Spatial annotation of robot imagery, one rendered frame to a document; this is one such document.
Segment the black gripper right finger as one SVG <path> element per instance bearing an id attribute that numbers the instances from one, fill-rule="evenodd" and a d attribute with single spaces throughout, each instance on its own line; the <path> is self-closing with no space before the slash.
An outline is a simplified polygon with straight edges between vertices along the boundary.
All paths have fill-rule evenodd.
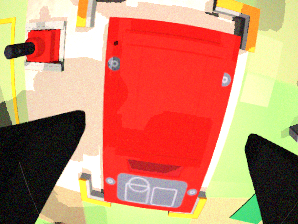
<path id="1" fill-rule="evenodd" d="M 298 224 L 298 155 L 249 133 L 245 155 L 262 224 Z"/>

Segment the green flat rectangle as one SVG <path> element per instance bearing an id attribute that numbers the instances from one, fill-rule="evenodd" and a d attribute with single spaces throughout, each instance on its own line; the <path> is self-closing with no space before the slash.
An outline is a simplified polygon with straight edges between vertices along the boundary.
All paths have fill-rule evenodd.
<path id="1" fill-rule="evenodd" d="M 259 213 L 257 196 L 255 193 L 249 200 L 246 201 L 245 205 L 242 205 L 241 208 L 229 218 L 233 220 L 241 220 L 243 222 L 250 222 L 250 224 L 258 224 L 259 221 L 262 221 L 261 213 Z"/>

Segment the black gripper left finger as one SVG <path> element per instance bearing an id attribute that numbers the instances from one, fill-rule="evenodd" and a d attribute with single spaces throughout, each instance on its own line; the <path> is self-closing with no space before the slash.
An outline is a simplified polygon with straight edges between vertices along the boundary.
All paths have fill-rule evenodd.
<path id="1" fill-rule="evenodd" d="M 85 128 L 84 111 L 0 128 L 0 224 L 36 224 Z"/>

